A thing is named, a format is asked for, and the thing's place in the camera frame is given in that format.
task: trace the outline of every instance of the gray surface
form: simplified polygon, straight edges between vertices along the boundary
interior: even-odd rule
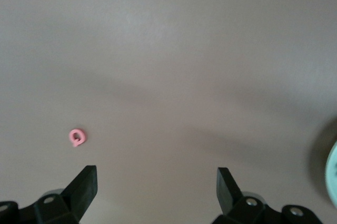
[[[337,0],[0,0],[0,198],[98,166],[86,223],[210,223],[216,168],[280,210],[337,211]],[[80,126],[89,140],[68,141]]]

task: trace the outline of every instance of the screw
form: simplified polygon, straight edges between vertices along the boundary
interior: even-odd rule
[[[8,205],[3,205],[3,206],[0,206],[0,212],[2,212],[2,211],[5,211],[5,210],[7,210],[8,209]]]
[[[296,216],[299,216],[299,217],[303,216],[303,212],[300,208],[292,207],[292,208],[290,208],[290,211],[293,215],[296,215]]]
[[[48,203],[53,202],[53,201],[54,201],[54,197],[49,197],[49,198],[46,198],[43,202],[45,204],[48,204]]]
[[[257,206],[257,201],[255,199],[249,198],[246,200],[246,202],[249,206],[252,206],[252,207]]]

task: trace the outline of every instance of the pink object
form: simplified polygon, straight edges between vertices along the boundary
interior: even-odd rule
[[[69,133],[69,140],[73,147],[77,147],[86,141],[85,133],[81,129],[74,129]]]

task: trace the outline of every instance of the metal bolt head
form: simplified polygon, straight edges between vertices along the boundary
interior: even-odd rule
[[[255,199],[252,199],[252,198],[247,199],[246,203],[251,207],[257,206],[257,201]]]
[[[53,202],[53,201],[54,201],[54,197],[48,197],[43,201],[43,203],[48,204],[48,203]]]
[[[303,212],[300,208],[292,207],[292,208],[290,208],[290,211],[293,215],[296,215],[296,216],[299,216],[299,217],[303,216]]]
[[[5,211],[5,210],[7,210],[8,209],[8,205],[3,205],[3,206],[0,206],[0,212],[2,212],[2,211]]]

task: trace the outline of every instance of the teal round object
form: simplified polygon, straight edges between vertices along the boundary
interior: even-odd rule
[[[330,199],[337,208],[337,142],[332,147],[326,162],[325,183]]]

